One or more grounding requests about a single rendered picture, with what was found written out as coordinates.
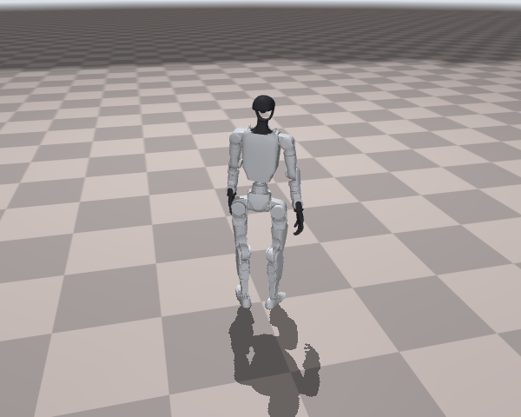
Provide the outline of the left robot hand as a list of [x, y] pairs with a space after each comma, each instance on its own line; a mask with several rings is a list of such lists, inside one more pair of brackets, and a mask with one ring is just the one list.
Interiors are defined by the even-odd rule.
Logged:
[[231, 188], [229, 188], [229, 189], [228, 189], [227, 196], [228, 196], [228, 206], [229, 206], [229, 211], [230, 211], [230, 214], [232, 214], [231, 204], [232, 204], [233, 199], [234, 199], [235, 196], [236, 196], [236, 192], [234, 193], [233, 190], [232, 190]]

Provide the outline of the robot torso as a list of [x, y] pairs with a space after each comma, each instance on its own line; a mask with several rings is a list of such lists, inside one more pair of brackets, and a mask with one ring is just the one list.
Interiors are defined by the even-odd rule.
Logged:
[[279, 165], [280, 131], [268, 126], [273, 132], [260, 135], [252, 133], [251, 129], [255, 127], [249, 124], [241, 138], [242, 166], [247, 179], [254, 181], [247, 193], [247, 210], [269, 212], [271, 190], [268, 189], [267, 183], [271, 181]]

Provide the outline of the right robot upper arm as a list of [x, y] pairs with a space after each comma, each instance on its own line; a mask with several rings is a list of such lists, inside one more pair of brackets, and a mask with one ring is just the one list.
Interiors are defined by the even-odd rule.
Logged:
[[295, 140], [291, 135], [288, 134], [278, 134], [279, 137], [279, 145], [285, 151], [285, 163], [286, 167], [286, 177], [289, 179], [296, 179], [296, 151], [295, 151]]

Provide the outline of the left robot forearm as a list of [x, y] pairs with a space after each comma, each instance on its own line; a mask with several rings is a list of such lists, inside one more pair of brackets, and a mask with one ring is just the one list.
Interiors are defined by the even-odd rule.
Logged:
[[226, 188], [226, 191], [228, 192], [228, 189], [231, 188], [233, 192], [235, 193], [237, 190], [237, 184], [238, 184], [238, 174], [239, 169], [233, 169], [230, 167], [230, 159], [228, 164], [228, 186]]

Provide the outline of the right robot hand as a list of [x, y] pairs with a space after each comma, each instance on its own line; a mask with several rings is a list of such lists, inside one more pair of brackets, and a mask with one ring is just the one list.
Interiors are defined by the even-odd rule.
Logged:
[[296, 209], [294, 209], [293, 211], [296, 212], [297, 221], [294, 224], [294, 227], [296, 228], [296, 226], [298, 225], [298, 229], [293, 234], [294, 235], [299, 235], [303, 231], [304, 217], [303, 217], [302, 211], [304, 209], [302, 208], [301, 202], [296, 202], [295, 203], [295, 207], [296, 207]]

